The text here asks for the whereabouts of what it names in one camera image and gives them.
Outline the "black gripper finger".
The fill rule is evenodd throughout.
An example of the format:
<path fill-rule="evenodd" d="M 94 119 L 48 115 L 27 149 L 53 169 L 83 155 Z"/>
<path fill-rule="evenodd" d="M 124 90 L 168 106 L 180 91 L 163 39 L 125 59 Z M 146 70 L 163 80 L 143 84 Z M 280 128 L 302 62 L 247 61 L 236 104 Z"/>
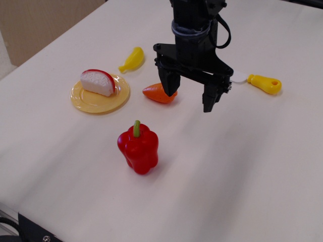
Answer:
<path fill-rule="evenodd" d="M 203 112 L 211 112 L 215 103 L 219 102 L 223 89 L 216 84 L 204 85 L 202 95 Z"/>
<path fill-rule="evenodd" d="M 168 97 L 174 95 L 180 87 L 181 76 L 163 67 L 158 67 L 158 75 L 166 95 Z"/>

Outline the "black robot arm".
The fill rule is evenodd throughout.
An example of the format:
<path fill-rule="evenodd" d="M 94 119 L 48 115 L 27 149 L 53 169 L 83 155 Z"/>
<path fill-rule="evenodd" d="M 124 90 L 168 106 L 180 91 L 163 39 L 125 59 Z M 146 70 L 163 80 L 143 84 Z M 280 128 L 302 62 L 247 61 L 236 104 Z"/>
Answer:
<path fill-rule="evenodd" d="M 210 112 L 224 93 L 231 89 L 234 71 L 216 55 L 218 25 L 227 31 L 227 23 L 219 15 L 225 1 L 171 1 L 174 19 L 172 32 L 175 44 L 157 43 L 155 64 L 165 93 L 172 96 L 180 86 L 181 77 L 204 85 L 203 111 Z"/>

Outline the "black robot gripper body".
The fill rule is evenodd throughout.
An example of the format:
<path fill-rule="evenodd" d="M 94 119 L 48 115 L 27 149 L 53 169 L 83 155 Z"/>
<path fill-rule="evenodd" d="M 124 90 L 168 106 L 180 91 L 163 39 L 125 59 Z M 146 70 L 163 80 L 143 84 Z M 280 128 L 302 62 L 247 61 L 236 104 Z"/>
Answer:
<path fill-rule="evenodd" d="M 155 65 L 171 70 L 203 85 L 216 84 L 223 93 L 231 90 L 233 69 L 220 60 L 209 37 L 201 42 L 176 38 L 175 44 L 157 43 Z"/>

